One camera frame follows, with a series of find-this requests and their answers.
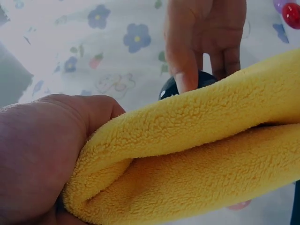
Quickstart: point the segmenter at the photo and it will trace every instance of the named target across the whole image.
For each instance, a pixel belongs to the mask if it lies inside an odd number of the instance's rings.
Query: green leaf print
[[[166,60],[165,60],[165,52],[161,52],[158,55],[158,60],[161,61],[161,62],[166,62]]]
[[[94,57],[96,60],[101,60],[103,59],[103,53],[99,54],[99,55],[95,55]]]
[[[163,73],[167,73],[167,72],[169,72],[169,67],[168,67],[168,64],[164,63],[164,64],[161,66],[160,74],[162,75]]]
[[[80,56],[83,57],[83,55],[84,55],[84,48],[83,48],[83,45],[80,45],[80,46],[79,46],[79,53],[80,53]]]
[[[155,8],[156,9],[159,9],[160,7],[162,7],[162,5],[163,5],[163,3],[162,3],[162,1],[161,0],[157,0],[156,2],[155,2]]]
[[[78,52],[78,50],[77,50],[77,48],[72,47],[72,48],[70,49],[70,52],[76,54],[76,53]]]

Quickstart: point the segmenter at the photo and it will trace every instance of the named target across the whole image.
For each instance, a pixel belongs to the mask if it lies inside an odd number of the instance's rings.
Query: black ball
[[[198,88],[203,88],[205,86],[211,85],[213,83],[217,82],[217,79],[203,71],[198,71]],[[164,98],[177,95],[178,89],[176,86],[176,82],[174,77],[172,76],[163,86],[163,88],[160,91],[159,94],[159,100],[162,100]]]

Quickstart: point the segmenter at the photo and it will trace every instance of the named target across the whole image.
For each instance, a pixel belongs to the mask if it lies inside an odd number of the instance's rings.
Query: purple ball
[[[286,3],[291,3],[291,2],[295,3],[296,0],[273,0],[274,7],[276,11],[279,12],[280,14],[282,14],[283,6],[285,6]]]

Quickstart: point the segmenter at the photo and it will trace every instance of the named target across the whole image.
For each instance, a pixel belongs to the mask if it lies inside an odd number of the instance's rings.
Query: black object
[[[211,85],[215,82],[217,82],[217,79],[203,71],[198,71],[198,88],[203,88],[205,86]],[[164,98],[177,95],[178,94],[178,89],[176,86],[176,82],[174,77],[172,76],[163,86],[163,88],[160,91],[159,94],[159,100],[162,100]]]
[[[300,225],[300,180],[296,182],[290,225]]]

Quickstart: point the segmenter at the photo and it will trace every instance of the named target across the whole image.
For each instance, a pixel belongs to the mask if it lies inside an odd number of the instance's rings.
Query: fingernail
[[[185,87],[184,87],[184,74],[178,73],[174,75],[174,79],[176,82],[176,86],[178,89],[179,94],[185,92]]]

